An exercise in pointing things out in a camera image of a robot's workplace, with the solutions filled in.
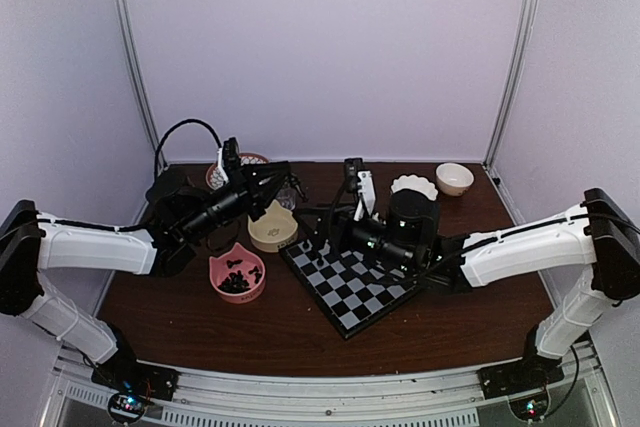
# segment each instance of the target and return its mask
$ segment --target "wooden table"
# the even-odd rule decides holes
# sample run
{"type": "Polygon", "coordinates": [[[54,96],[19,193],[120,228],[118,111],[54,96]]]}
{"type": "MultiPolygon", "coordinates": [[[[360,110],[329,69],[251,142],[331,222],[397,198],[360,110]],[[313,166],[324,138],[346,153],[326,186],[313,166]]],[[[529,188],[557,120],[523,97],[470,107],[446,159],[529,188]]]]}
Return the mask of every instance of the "wooden table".
{"type": "MultiPolygon", "coordinates": [[[[378,210],[401,174],[435,178],[435,165],[369,163],[378,210]]],[[[511,224],[479,165],[461,198],[439,196],[440,233],[495,230],[511,224]]],[[[204,186],[206,166],[181,166],[204,186]]],[[[330,202],[342,164],[295,163],[312,203],[330,202]]],[[[250,247],[246,228],[240,237],[250,247]]],[[[351,376],[422,372],[520,356],[526,333],[551,312],[537,274],[505,279],[471,294],[419,294],[345,341],[284,261],[263,254],[267,285],[246,305],[223,302],[209,284],[209,252],[173,278],[118,273],[100,318],[119,326],[143,360],[241,374],[351,376]]]]}

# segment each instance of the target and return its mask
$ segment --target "pink bowl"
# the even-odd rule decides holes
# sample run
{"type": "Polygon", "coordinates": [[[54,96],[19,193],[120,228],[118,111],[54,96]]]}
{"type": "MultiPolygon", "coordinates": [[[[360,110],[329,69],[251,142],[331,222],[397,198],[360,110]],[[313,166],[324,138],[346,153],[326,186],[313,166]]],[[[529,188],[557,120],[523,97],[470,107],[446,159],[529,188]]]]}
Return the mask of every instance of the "pink bowl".
{"type": "Polygon", "coordinates": [[[245,304],[256,299],[264,290],[266,278],[267,271],[262,259],[254,253],[249,252],[237,242],[233,246],[233,249],[226,254],[220,257],[209,257],[209,280],[211,281],[211,285],[223,300],[231,304],[245,304]],[[227,260],[242,260],[242,263],[229,268],[227,266],[227,260]],[[258,271],[262,274],[257,284],[254,284],[254,276],[249,274],[249,271],[254,267],[258,267],[258,271]],[[231,272],[242,272],[244,278],[249,281],[250,288],[247,292],[228,294],[218,288],[218,285],[220,285],[231,272]]]}

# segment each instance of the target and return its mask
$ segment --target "yellow bowl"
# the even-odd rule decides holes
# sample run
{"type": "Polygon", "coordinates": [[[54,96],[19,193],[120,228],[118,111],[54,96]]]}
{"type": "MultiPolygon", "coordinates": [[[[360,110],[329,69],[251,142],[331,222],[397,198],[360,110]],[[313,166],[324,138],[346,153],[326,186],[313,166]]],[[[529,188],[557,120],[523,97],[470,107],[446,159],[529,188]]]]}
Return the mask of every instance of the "yellow bowl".
{"type": "Polygon", "coordinates": [[[276,200],[257,222],[249,220],[248,229],[251,243],[262,252],[276,253],[298,238],[298,223],[293,214],[276,200]]]}

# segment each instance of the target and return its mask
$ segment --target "chessboard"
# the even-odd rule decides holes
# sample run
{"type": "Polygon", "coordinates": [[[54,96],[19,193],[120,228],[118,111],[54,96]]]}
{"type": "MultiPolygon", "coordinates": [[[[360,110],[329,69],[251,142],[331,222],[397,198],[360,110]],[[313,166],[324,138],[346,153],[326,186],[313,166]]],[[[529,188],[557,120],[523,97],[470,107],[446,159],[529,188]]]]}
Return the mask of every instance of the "chessboard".
{"type": "Polygon", "coordinates": [[[370,327],[419,291],[414,284],[375,283],[384,275],[368,269],[360,252],[330,253],[328,244],[316,252],[310,242],[300,241],[280,253],[345,339],[370,327]]]}

